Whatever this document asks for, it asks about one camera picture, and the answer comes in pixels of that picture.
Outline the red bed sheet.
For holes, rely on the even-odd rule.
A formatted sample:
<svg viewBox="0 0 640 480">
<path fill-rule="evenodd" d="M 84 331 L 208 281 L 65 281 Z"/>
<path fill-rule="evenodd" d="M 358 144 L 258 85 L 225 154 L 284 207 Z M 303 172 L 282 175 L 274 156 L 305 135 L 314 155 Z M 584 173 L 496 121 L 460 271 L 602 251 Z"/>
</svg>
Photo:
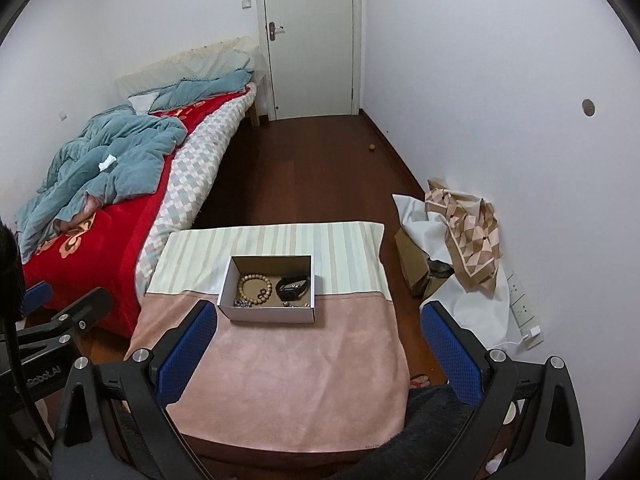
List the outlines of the red bed sheet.
<svg viewBox="0 0 640 480">
<path fill-rule="evenodd" d="M 134 267 L 160 209 L 174 156 L 175 152 L 166 159 L 154 194 L 99 209 L 78 228 L 44 244 L 25 263 L 27 286 L 47 282 L 52 287 L 47 308 L 61 311 L 101 287 L 112 301 L 99 326 L 118 336 L 132 335 L 142 298 L 134 290 Z"/>
</svg>

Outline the white power strip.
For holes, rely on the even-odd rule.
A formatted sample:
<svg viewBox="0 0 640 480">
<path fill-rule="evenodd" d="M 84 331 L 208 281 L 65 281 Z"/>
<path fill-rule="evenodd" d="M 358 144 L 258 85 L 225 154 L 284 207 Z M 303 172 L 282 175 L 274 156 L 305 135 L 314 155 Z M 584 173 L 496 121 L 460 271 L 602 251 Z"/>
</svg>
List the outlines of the white power strip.
<svg viewBox="0 0 640 480">
<path fill-rule="evenodd" d="M 511 313 L 522 336 L 521 347 L 532 350 L 544 341 L 535 306 L 529 301 L 518 274 L 511 271 L 506 282 L 509 286 Z"/>
</svg>

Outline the dark fluffy chair cushion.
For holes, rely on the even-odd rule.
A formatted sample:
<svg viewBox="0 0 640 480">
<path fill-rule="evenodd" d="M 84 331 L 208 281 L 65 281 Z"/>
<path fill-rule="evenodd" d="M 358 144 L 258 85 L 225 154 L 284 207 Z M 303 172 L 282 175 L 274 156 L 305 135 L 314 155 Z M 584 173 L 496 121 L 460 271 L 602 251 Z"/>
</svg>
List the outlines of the dark fluffy chair cushion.
<svg viewBox="0 0 640 480">
<path fill-rule="evenodd" d="M 332 479 L 424 479 L 473 413 L 450 385 L 410 389 L 404 429 Z"/>
</svg>

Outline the blue quilt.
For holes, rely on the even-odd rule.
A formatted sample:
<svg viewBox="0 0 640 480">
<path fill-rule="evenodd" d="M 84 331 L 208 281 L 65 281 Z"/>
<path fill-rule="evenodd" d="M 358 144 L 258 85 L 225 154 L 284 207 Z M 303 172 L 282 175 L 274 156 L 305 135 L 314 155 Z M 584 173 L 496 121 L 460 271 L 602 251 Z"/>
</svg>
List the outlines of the blue quilt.
<svg viewBox="0 0 640 480">
<path fill-rule="evenodd" d="M 251 79 L 244 68 L 216 79 L 183 79 L 148 92 L 151 102 L 144 113 L 127 103 L 91 117 L 77 138 L 58 149 L 36 195 L 15 215 L 22 261 L 92 200 L 104 206 L 157 191 L 165 158 L 186 140 L 180 119 L 161 112 L 242 91 Z"/>
</svg>

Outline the pink striped table cloth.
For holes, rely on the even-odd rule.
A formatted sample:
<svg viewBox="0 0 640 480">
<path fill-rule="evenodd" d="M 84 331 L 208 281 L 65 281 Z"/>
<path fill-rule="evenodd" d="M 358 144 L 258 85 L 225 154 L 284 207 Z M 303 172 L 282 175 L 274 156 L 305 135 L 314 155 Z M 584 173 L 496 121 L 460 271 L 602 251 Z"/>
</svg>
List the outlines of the pink striped table cloth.
<svg viewBox="0 0 640 480">
<path fill-rule="evenodd" d="M 132 334 L 152 348 L 201 299 L 217 301 L 234 256 L 311 256 L 308 325 L 218 320 L 177 403 L 188 437 L 232 448 L 349 453 L 377 448 L 405 423 L 409 370 L 375 222 L 294 223 L 171 234 Z"/>
</svg>

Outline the checkered mattress cover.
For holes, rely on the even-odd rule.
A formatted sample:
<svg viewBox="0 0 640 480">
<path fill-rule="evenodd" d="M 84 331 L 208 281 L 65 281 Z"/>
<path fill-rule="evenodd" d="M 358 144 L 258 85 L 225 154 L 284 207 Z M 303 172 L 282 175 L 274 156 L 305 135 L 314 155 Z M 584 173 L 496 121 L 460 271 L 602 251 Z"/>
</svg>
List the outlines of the checkered mattress cover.
<svg viewBox="0 0 640 480">
<path fill-rule="evenodd" d="M 194 223 L 213 187 L 232 136 L 254 105 L 256 96 L 257 84 L 250 82 L 238 92 L 217 94 L 165 113 L 180 119 L 188 128 L 188 135 L 170 163 L 160 209 L 134 267 L 134 290 L 138 298 L 149 288 L 168 238 Z"/>
</svg>

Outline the brown cardboard box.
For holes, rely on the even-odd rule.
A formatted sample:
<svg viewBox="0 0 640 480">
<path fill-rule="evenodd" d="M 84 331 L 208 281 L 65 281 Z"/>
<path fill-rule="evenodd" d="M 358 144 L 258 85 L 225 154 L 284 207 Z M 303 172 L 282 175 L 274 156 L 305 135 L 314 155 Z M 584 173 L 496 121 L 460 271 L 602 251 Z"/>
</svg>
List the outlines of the brown cardboard box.
<svg viewBox="0 0 640 480">
<path fill-rule="evenodd" d="M 414 244 L 403 229 L 399 229 L 395 234 L 395 243 L 402 276 L 413 298 L 425 299 L 432 296 L 454 275 L 454 268 L 450 264 L 432 260 Z"/>
</svg>

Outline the brown patterned scarf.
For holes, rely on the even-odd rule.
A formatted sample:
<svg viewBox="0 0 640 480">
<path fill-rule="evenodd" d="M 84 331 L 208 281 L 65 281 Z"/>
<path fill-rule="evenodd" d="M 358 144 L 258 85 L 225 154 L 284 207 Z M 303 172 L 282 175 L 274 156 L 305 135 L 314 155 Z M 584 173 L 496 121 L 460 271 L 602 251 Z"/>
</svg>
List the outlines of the brown patterned scarf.
<svg viewBox="0 0 640 480">
<path fill-rule="evenodd" d="M 500 259 L 499 222 L 494 205 L 484 198 L 450 190 L 428 180 L 425 211 L 440 214 L 454 274 L 467 292 L 494 296 Z"/>
</svg>

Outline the white cardboard box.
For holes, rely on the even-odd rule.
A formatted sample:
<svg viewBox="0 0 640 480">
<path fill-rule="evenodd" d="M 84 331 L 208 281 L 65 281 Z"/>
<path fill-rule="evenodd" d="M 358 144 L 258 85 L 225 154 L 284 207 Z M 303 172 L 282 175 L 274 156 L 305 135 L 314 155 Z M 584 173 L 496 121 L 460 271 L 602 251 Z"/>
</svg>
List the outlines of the white cardboard box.
<svg viewBox="0 0 640 480">
<path fill-rule="evenodd" d="M 285 276 L 308 275 L 310 286 L 296 302 L 308 302 L 309 309 L 284 308 L 276 285 Z M 314 257 L 231 256 L 222 281 L 218 307 L 238 323 L 304 324 L 316 322 L 314 312 Z"/>
</svg>

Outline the small silver earrings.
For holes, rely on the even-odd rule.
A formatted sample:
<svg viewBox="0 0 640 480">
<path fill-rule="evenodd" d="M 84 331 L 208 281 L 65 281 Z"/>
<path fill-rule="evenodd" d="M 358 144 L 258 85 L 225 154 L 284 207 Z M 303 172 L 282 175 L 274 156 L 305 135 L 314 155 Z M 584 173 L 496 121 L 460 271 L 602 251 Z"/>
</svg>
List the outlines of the small silver earrings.
<svg viewBox="0 0 640 480">
<path fill-rule="evenodd" d="M 310 304 L 308 302 L 296 302 L 296 301 L 283 301 L 282 307 L 284 308 L 303 308 L 309 309 Z"/>
</svg>

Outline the black wristband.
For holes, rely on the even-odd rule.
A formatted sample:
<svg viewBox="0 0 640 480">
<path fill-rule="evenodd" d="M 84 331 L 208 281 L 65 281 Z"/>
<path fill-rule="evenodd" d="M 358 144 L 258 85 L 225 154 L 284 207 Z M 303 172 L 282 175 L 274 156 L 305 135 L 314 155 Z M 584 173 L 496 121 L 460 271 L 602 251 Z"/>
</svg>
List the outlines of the black wristband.
<svg viewBox="0 0 640 480">
<path fill-rule="evenodd" d="M 308 275 L 285 276 L 277 282 L 276 293 L 283 302 L 296 301 L 306 294 L 309 286 Z"/>
</svg>

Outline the pale pillow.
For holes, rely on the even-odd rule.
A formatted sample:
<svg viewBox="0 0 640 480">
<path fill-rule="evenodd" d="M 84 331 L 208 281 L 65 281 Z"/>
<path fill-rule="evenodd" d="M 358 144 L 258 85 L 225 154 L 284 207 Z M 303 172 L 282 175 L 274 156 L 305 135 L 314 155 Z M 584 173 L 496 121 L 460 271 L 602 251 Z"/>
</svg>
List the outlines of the pale pillow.
<svg viewBox="0 0 640 480">
<path fill-rule="evenodd" d="M 235 70 L 248 70 L 256 82 L 265 76 L 267 61 L 253 38 L 233 38 L 175 54 L 117 78 L 115 86 L 122 98 L 129 98 L 183 79 L 217 79 Z"/>
</svg>

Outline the white door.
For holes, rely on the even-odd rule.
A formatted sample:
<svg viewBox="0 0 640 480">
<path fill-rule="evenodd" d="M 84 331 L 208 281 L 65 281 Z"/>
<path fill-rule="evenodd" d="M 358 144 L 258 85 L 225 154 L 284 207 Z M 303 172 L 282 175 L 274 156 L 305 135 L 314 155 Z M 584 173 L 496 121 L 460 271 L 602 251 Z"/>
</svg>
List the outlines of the white door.
<svg viewBox="0 0 640 480">
<path fill-rule="evenodd" d="M 259 0 L 272 120 L 358 112 L 361 8 L 362 0 Z M 285 29 L 276 41 L 269 22 Z"/>
</svg>

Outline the wooden bed frame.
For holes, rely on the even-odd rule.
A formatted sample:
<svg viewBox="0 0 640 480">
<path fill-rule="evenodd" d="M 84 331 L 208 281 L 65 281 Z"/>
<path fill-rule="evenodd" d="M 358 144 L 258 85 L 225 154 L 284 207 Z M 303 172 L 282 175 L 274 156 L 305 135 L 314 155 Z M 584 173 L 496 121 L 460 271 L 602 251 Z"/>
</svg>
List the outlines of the wooden bed frame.
<svg viewBox="0 0 640 480">
<path fill-rule="evenodd" d="M 258 115 L 257 105 L 253 103 L 247 110 L 247 116 L 250 118 L 250 123 L 254 128 L 260 127 L 260 119 Z"/>
</svg>

